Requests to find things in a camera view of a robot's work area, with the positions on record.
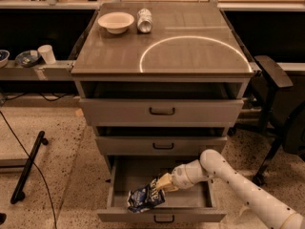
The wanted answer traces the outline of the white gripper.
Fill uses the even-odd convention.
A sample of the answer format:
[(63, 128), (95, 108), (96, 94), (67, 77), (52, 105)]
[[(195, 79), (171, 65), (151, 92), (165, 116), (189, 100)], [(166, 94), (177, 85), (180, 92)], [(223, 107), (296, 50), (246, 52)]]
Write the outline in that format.
[(166, 173), (156, 182), (157, 189), (174, 192), (178, 189), (189, 189), (195, 184), (206, 181), (207, 173), (198, 160), (181, 164), (173, 169), (172, 174)]

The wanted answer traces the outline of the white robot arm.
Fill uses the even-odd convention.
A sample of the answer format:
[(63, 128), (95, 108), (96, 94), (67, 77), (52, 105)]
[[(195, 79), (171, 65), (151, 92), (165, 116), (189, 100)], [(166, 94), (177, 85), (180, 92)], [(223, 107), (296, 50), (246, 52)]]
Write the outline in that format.
[(200, 159), (175, 167), (156, 182), (156, 189), (185, 190), (214, 177), (227, 182), (269, 229), (305, 229), (302, 215), (239, 174), (216, 150), (205, 150)]

